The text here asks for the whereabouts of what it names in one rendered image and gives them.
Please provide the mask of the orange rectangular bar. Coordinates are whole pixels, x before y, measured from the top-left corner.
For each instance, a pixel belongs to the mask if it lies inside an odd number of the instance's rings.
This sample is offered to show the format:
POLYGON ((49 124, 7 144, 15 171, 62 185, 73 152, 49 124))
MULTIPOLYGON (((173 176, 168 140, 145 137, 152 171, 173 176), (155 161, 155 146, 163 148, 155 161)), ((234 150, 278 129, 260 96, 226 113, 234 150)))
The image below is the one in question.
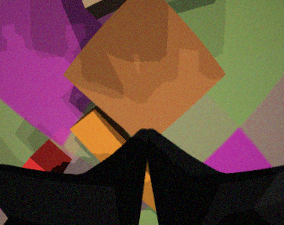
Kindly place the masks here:
MULTIPOLYGON (((127 143, 131 139, 129 133, 125 131, 118 123, 115 123, 110 116, 107 116, 97 105, 77 120, 70 128, 70 131, 76 135, 77 139, 82 144, 89 148, 101 162, 105 158, 111 156, 118 148, 127 143)), ((143 182, 142 201, 151 206, 154 206, 153 188, 151 188, 149 166, 146 161, 145 182, 143 182)))

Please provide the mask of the orange square block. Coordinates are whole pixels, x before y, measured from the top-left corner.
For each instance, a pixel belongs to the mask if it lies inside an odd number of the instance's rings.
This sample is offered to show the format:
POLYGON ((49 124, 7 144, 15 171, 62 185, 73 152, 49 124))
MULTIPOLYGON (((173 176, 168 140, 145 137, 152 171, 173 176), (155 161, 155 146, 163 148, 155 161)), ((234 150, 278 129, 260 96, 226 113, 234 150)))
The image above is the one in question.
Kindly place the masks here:
POLYGON ((166 0, 126 0, 64 75, 134 136, 161 135, 226 74, 166 0))

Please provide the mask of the tan rectangular block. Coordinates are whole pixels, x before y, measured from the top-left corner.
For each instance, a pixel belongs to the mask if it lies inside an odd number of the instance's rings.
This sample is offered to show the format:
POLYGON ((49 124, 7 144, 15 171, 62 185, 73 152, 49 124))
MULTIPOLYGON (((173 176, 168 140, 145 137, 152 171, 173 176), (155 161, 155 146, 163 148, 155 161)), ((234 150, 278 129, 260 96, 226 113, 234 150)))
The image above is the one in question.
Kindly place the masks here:
POLYGON ((84 4, 86 10, 92 12, 92 15, 96 19, 117 11, 125 2, 126 0, 82 0, 82 4, 84 4))

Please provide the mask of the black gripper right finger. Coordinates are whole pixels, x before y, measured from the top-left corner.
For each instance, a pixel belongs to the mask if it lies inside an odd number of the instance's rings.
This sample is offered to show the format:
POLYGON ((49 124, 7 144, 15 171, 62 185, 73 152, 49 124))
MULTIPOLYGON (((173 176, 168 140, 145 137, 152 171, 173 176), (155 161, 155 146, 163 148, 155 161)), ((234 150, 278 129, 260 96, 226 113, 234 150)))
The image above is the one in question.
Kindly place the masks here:
POLYGON ((154 129, 147 166, 158 225, 218 225, 223 217, 284 200, 284 165, 222 173, 154 129))

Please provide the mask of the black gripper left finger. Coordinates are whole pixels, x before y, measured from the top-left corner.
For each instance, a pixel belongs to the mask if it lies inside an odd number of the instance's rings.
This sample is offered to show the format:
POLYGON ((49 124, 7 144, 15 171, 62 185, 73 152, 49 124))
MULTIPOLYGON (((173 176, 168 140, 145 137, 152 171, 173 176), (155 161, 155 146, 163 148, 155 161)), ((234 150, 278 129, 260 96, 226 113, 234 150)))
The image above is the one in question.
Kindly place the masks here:
POLYGON ((139 225, 147 131, 84 174, 0 164, 0 208, 42 225, 139 225))

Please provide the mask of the red cube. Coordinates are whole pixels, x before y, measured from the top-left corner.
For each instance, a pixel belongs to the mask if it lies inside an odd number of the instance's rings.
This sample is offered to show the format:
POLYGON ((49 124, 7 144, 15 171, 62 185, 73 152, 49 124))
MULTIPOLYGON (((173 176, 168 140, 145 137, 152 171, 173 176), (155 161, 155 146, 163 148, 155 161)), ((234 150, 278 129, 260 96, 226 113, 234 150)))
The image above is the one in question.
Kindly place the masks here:
POLYGON ((49 170, 49 172, 64 173, 68 168, 70 158, 68 154, 62 152, 62 150, 56 147, 56 144, 52 141, 46 140, 45 144, 41 145, 41 148, 37 149, 37 152, 33 153, 33 156, 28 158, 23 168, 41 170, 49 170))

